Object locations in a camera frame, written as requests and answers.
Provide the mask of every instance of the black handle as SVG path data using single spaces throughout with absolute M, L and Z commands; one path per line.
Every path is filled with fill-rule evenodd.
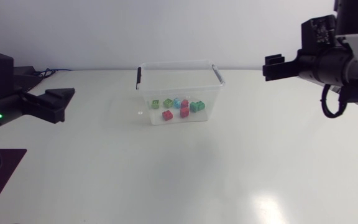
M 142 68 L 137 68 L 137 78 L 136 78 L 136 89 L 138 90 L 138 84 L 140 83 L 140 78 L 142 78 Z

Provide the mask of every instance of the white tabletop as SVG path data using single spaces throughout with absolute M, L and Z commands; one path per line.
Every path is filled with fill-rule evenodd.
M 222 74 L 209 121 L 162 126 L 135 70 L 46 79 L 33 93 L 76 93 L 64 123 L 23 116 L 0 128 L 0 148 L 28 149 L 0 223 L 358 223 L 358 106 L 328 119 L 318 85 Z M 335 93 L 328 103 L 337 109 Z

